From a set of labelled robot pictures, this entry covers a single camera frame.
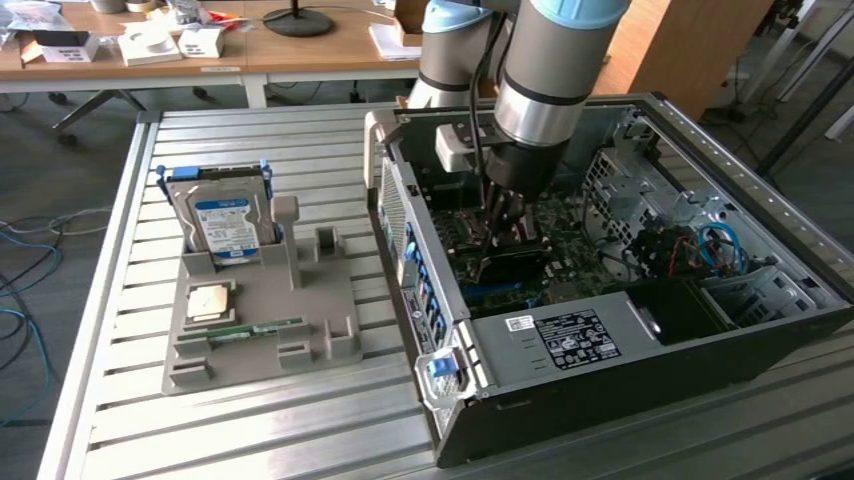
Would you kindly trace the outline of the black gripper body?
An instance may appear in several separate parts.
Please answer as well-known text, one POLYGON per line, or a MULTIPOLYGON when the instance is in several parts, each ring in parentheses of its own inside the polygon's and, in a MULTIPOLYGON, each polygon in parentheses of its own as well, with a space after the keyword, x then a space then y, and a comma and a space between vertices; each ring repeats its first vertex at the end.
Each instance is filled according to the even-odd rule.
POLYGON ((485 175, 504 190, 535 199, 555 178, 568 143, 535 147, 522 143, 502 143, 489 147, 485 175))

